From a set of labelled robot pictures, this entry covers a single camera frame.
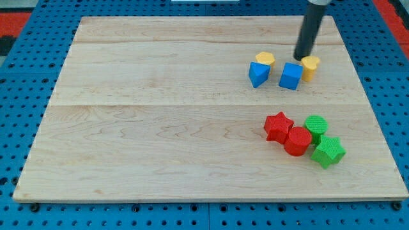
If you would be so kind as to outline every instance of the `blue block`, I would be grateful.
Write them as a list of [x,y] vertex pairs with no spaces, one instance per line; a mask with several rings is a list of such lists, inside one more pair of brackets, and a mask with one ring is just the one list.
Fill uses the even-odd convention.
[[302,66],[293,63],[286,63],[281,74],[279,86],[296,90],[302,75]]
[[254,88],[259,87],[262,83],[267,81],[270,73],[270,66],[260,63],[250,63],[249,77]]

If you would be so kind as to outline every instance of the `wooden board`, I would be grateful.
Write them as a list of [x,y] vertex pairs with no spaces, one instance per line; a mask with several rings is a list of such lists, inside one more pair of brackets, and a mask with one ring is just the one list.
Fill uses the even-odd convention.
[[[84,17],[14,192],[22,203],[380,201],[408,197],[332,17],[316,77],[278,86],[302,17]],[[260,51],[277,60],[258,89]],[[327,170],[265,141],[267,115],[321,114]]]

